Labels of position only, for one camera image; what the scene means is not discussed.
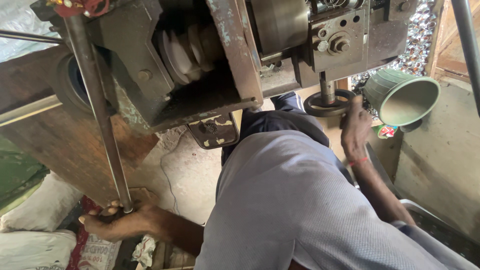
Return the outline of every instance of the leg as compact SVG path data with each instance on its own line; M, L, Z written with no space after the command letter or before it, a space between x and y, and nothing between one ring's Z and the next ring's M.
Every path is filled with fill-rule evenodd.
M300 96L295 93L287 93L281 96L271 98L271 101L275 105L275 110L283 110L305 114L303 109L303 101Z

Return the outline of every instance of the metal rod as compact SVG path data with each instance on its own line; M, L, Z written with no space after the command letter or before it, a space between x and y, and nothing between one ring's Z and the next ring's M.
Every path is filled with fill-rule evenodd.
M61 102L56 95L37 100L25 106L0 114L0 126L8 125L60 105Z
M465 64L467 64L470 83L472 84L473 97L477 104L477 112L480 117L480 53L472 23L472 13L468 0L452 1L458 34L462 43Z
M325 79L325 71L320 73L320 93L323 104L328 105L335 102L334 81L327 81Z
M100 127L100 134L103 139L105 151L107 152L108 162L112 170L113 181L117 187L120 203L123 204L123 211L129 213L133 209L132 200L130 199L127 181L123 173L117 142L113 135L112 122L107 110L107 102L103 92L99 68L96 63L92 44L88 40L82 15L65 18L65 25L70 35L73 52L77 58L80 72L82 73L93 113Z
M36 41L36 42L44 42L44 43L53 43L53 44L63 44L63 39L58 37L48 37L43 35L36 35L36 34L29 34L23 32L16 32L10 30L2 30L0 29L0 37L4 38L13 38L13 39L21 39L21 40L28 40L28 41Z

